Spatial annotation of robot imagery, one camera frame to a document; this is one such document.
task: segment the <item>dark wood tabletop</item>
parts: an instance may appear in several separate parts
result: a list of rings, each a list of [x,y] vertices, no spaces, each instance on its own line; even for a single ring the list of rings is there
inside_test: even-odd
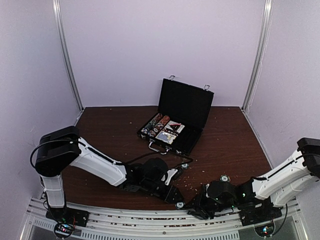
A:
[[[127,162],[150,152],[148,142],[137,137],[140,129],[155,113],[156,106],[87,107],[78,124],[80,136],[106,155]],[[252,176],[270,170],[269,163],[250,125],[238,107],[212,107],[202,136],[190,154],[194,162],[172,182],[190,201],[202,184],[219,180],[225,174],[238,185]],[[169,167],[182,159],[160,156]],[[156,197],[142,192],[126,192],[101,178],[69,166],[62,172],[68,202],[116,209],[174,210]]]

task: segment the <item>black briefcase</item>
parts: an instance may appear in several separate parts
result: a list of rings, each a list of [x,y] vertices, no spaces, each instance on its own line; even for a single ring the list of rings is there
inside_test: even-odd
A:
[[[158,112],[137,132],[152,144],[188,156],[199,140],[210,112],[214,93],[204,88],[163,79]]]

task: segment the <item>vertical metal bar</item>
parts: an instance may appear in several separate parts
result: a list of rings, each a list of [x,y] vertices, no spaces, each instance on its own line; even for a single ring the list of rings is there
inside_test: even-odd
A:
[[[68,53],[65,31],[64,31],[64,26],[63,26],[62,16],[61,16],[60,0],[52,0],[52,3],[53,3],[53,12],[54,12],[54,16],[55,16],[55,21],[56,21],[56,25],[57,25],[59,36],[60,36],[60,42],[61,42],[61,47],[62,47],[65,69],[68,74],[68,78],[69,78],[69,81],[71,84],[71,89],[72,89],[73,95],[75,97],[77,106],[78,106],[79,110],[82,111],[84,109],[84,107],[83,107],[81,99],[80,99],[79,91],[78,91],[77,84],[75,81],[74,72],[72,70],[72,66],[71,66],[71,62],[70,62],[70,56]]]
[[[255,87],[255,83],[258,79],[258,73],[259,73],[259,67],[261,65],[262,56],[264,53],[264,50],[266,48],[266,40],[268,37],[269,27],[270,27],[270,19],[271,19],[271,10],[272,10],[273,0],[265,0],[264,4],[264,13],[262,17],[262,25],[261,25],[261,31],[260,31],[260,38],[258,43],[258,48],[255,56],[255,61],[251,73],[250,82],[248,85],[248,90],[246,92],[242,110],[246,113],[248,110],[248,106],[250,103],[250,100],[252,98],[253,90]]]

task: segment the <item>robotic arm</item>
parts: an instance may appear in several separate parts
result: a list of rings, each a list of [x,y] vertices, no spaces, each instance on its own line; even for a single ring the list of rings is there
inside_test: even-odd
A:
[[[237,207],[243,226],[281,217],[281,208],[320,178],[320,140],[302,138],[297,144],[287,160],[262,176],[238,186],[228,178],[203,185],[184,209],[197,218],[213,219],[215,212]]]
[[[36,150],[38,154],[34,167],[40,174],[46,193],[51,214],[47,214],[47,217],[52,217],[57,222],[70,218],[72,221],[75,215],[88,219],[86,216],[82,217],[86,213],[72,212],[66,206],[61,171],[68,165],[81,168],[125,191],[143,191],[169,204],[184,201],[179,189],[170,185],[172,178],[178,178],[182,174],[182,168],[169,169],[160,158],[151,158],[144,164],[117,161],[86,142],[74,126],[43,136],[33,153]],[[80,225],[81,222],[82,225],[86,224],[83,220],[75,221]]]

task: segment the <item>white panel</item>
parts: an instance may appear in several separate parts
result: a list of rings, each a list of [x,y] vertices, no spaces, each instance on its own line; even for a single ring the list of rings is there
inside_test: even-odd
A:
[[[241,106],[264,0],[64,0],[61,12],[84,106],[158,105],[161,80],[211,85]]]
[[[249,119],[274,166],[302,137],[320,139],[320,4],[274,1],[272,24]],[[310,239],[319,239],[320,185],[297,196]]]
[[[78,114],[52,2],[0,0],[1,240],[17,238],[30,198],[41,192],[31,151]]]

